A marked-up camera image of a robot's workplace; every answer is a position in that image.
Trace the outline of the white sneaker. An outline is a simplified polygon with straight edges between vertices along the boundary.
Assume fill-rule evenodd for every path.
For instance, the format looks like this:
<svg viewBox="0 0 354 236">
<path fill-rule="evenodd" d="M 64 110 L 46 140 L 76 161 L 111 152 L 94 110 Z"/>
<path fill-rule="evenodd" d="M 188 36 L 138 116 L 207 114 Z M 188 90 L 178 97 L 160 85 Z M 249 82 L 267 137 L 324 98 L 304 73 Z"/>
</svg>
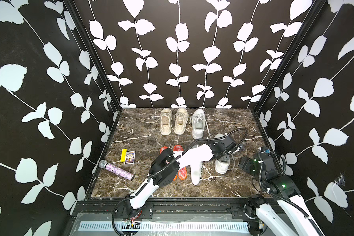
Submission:
<svg viewBox="0 0 354 236">
<path fill-rule="evenodd" d="M 224 175 L 229 168 L 230 162 L 231 162 L 230 156 L 225 154 L 224 156 L 220 157 L 215 161 L 215 165 L 214 165 L 215 171 L 219 174 Z"/>
<path fill-rule="evenodd" d="M 202 109 L 196 110 L 191 117 L 192 136 L 195 140 L 203 138 L 206 125 L 205 113 Z"/>
</svg>

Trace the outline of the white insole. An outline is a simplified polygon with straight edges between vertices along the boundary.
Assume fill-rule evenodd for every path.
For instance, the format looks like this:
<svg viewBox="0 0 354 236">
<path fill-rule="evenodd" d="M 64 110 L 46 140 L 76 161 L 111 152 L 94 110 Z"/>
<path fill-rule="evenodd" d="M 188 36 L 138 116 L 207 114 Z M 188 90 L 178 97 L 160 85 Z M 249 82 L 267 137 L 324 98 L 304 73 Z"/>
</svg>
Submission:
<svg viewBox="0 0 354 236">
<path fill-rule="evenodd" d="M 202 174 L 202 162 L 193 162 L 190 165 L 191 170 L 191 180 L 194 185 L 198 185 L 200 183 L 201 174 Z"/>
</svg>

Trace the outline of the beige sneaker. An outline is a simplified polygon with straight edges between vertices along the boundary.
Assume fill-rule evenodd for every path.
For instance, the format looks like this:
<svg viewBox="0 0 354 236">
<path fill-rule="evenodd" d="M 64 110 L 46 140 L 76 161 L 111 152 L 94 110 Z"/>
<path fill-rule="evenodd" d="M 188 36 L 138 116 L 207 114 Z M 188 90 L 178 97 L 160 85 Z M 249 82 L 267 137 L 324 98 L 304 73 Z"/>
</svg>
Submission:
<svg viewBox="0 0 354 236">
<path fill-rule="evenodd" d="M 189 114 L 185 108 L 179 108 L 175 114 L 174 132 L 177 135 L 182 135 L 185 132 Z"/>
<path fill-rule="evenodd" d="M 172 131 L 172 110 L 164 108 L 160 113 L 160 133 L 167 136 Z"/>
</svg>

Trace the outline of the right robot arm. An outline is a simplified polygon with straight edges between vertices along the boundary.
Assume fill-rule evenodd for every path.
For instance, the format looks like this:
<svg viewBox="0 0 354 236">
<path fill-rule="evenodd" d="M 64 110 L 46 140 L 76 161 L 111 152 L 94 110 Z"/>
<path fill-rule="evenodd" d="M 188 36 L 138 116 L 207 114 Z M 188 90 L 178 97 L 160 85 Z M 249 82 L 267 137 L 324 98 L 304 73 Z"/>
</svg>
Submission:
<svg viewBox="0 0 354 236">
<path fill-rule="evenodd" d="M 259 228 L 251 227 L 253 234 L 261 235 L 267 226 L 276 236 L 323 236 L 324 233 L 309 212 L 301 192 L 285 175 L 287 160 L 281 157 L 282 170 L 278 171 L 272 157 L 273 152 L 267 147 L 261 147 L 253 155 L 253 158 L 243 156 L 240 159 L 239 168 L 253 176 L 261 190 L 272 196 L 278 205 L 284 210 L 295 230 L 278 216 L 266 199 L 260 195 L 253 195 L 246 200 L 243 208 L 245 216 L 252 220 L 258 220 Z"/>
</svg>

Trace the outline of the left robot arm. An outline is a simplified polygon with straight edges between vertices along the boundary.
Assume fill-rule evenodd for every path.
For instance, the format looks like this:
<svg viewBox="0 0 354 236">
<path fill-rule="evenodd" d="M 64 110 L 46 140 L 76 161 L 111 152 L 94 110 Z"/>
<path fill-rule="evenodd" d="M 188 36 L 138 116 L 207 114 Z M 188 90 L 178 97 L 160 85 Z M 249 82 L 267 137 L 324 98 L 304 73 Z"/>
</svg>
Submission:
<svg viewBox="0 0 354 236">
<path fill-rule="evenodd" d="M 239 128 L 235 131 L 245 131 L 242 139 L 237 143 L 230 135 L 213 139 L 194 140 L 184 151 L 165 149 L 151 163 L 148 175 L 141 186 L 124 201 L 128 215 L 137 214 L 145 205 L 146 200 L 159 188 L 169 185 L 178 171 L 186 166 L 193 169 L 194 165 L 212 159 L 220 159 L 237 151 L 248 135 L 247 129 Z"/>
</svg>

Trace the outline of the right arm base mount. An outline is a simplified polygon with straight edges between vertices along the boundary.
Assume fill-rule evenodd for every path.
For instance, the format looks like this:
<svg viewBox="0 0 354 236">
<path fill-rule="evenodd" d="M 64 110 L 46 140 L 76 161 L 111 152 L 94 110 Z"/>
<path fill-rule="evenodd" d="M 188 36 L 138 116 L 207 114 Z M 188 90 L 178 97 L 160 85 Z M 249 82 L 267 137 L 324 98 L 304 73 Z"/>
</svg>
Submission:
<svg viewBox="0 0 354 236">
<path fill-rule="evenodd" d="M 258 216 L 256 214 L 256 210 L 260 208 L 260 204 L 252 204 L 252 203 L 245 203 L 245 204 L 230 204 L 230 207 L 227 208 L 227 212 L 230 213 L 233 219 L 242 219 L 245 221 L 248 220 L 256 220 Z"/>
</svg>

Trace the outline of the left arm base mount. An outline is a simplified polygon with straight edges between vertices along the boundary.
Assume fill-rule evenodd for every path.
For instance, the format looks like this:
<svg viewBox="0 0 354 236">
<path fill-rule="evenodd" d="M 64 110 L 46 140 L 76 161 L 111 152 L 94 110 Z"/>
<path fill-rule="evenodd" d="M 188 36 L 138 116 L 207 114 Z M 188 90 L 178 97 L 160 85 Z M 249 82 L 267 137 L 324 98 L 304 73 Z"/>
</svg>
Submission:
<svg viewBox="0 0 354 236">
<path fill-rule="evenodd" d="M 118 204 L 114 212 L 115 219 L 130 219 L 134 218 L 135 220 L 140 219 L 151 219 L 153 216 L 153 203 L 146 202 L 141 208 L 133 208 L 130 205 L 130 201 L 126 200 Z"/>
</svg>

